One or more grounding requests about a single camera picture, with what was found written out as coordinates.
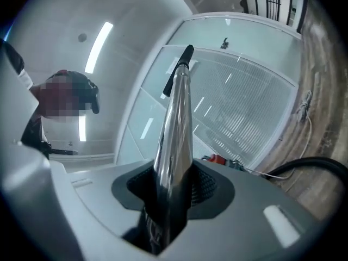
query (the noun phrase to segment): ceiling light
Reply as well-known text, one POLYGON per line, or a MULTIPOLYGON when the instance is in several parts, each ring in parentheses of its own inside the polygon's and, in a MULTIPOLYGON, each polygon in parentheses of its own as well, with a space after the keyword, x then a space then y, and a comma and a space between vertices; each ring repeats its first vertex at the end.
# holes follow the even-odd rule
POLYGON ((146 134, 147 134, 147 131, 148 129, 150 128, 151 124, 152 124, 152 121, 153 121, 153 118, 149 118, 147 123, 146 123, 146 126, 144 128, 144 130, 142 131, 142 134, 141 134, 141 137, 140 139, 144 139, 146 134))
POLYGON ((100 30, 98 37, 96 38, 96 41, 93 44, 93 47, 91 49, 91 52, 89 54, 85 72, 93 73, 94 66, 96 65, 96 61, 98 59, 100 50, 102 49, 102 46, 109 35, 113 25, 109 22, 106 22, 103 26, 103 28, 100 30))
POLYGON ((86 116, 80 116, 78 118, 78 133, 80 141, 86 141, 86 116))

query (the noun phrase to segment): black hose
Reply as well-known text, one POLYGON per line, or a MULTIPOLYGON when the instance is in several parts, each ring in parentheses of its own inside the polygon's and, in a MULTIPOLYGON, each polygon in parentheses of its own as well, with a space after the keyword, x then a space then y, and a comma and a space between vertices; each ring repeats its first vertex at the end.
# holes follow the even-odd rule
POLYGON ((325 254, 328 254, 332 250, 341 251, 345 253, 345 240, 340 239, 337 234, 345 233, 347 229, 347 216, 348 216, 348 169, 343 164, 336 160, 325 157, 309 157, 297 160, 292 160, 286 164, 279 166, 278 168, 269 172, 269 175, 278 176, 284 172, 290 171, 298 167, 318 167, 325 169, 339 178, 344 185, 344 193, 340 199, 335 212, 329 217, 325 218, 313 229, 306 232, 301 237, 300 243, 295 243, 290 248, 280 251, 277 254, 273 254, 271 257, 262 258, 263 260, 315 260, 319 259, 325 254))
POLYGON ((268 172, 268 174, 272 176, 278 176, 280 174, 283 174, 287 171, 290 171, 298 167, 312 167, 312 166, 330 171, 337 178, 339 178, 342 181, 345 188, 347 188, 348 169, 343 164, 339 163, 338 161, 330 159, 330 158, 325 158, 325 157, 309 157, 309 158, 295 159, 279 166, 278 168, 272 170, 271 172, 268 172))

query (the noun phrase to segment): glass panel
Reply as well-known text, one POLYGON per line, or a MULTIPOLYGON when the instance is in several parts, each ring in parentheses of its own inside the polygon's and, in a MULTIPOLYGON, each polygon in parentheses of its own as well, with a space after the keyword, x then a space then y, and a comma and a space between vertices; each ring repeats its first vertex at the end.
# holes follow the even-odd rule
POLYGON ((202 18, 185 21, 168 45, 220 49, 252 57, 295 82, 300 78, 301 41, 277 28, 235 18, 202 18))
POLYGON ((128 126, 145 159, 156 154, 165 109, 145 91, 140 90, 134 103, 128 126))
POLYGON ((124 165, 141 161, 143 159, 144 158, 142 157, 128 127, 126 127, 116 164, 124 165))
MULTIPOLYGON (((170 76, 166 72, 183 50, 163 48, 142 86, 153 97, 150 104, 157 101, 163 111, 168 102, 168 98, 160 98, 170 76)), ((272 140, 295 87, 275 73, 227 53, 195 49, 192 59, 196 61, 191 69, 192 129, 202 141, 195 146, 205 144, 207 153, 237 158, 249 166, 272 140)))

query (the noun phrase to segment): metal tube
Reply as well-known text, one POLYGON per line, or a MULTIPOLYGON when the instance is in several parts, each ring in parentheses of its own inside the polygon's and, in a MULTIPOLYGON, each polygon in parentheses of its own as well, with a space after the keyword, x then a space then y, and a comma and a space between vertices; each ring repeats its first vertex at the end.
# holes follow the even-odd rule
POLYGON ((178 66, 154 161, 157 212, 166 247, 184 228, 191 201, 192 116, 188 66, 178 66))

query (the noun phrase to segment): person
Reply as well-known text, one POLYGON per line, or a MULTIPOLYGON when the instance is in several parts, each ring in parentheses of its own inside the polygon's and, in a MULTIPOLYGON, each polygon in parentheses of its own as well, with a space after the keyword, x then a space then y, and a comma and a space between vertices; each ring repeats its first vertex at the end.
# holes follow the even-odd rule
POLYGON ((78 117, 92 110, 98 114, 99 89, 84 74, 76 71, 60 70, 41 84, 33 84, 24 69, 23 58, 8 42, 0 39, 0 50, 3 49, 19 80, 39 101, 39 106, 29 120, 22 143, 41 151, 49 158, 51 144, 48 142, 43 127, 42 117, 54 120, 65 120, 66 117, 78 117))

